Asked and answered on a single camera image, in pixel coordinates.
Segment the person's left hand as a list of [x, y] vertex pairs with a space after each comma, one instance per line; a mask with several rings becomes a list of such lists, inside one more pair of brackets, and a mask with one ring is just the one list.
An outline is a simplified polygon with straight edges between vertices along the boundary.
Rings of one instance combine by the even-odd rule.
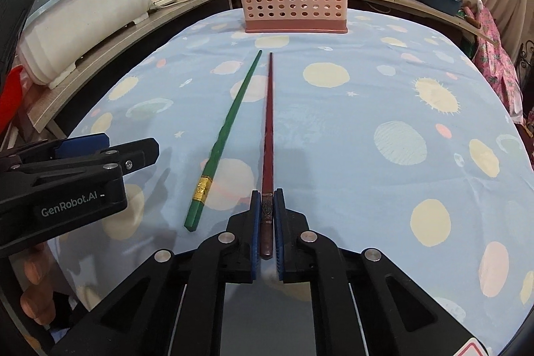
[[49, 325], [55, 318], [50, 272], [53, 256], [46, 243], [29, 249], [24, 260], [24, 275], [29, 286], [20, 298], [24, 313], [39, 325]]

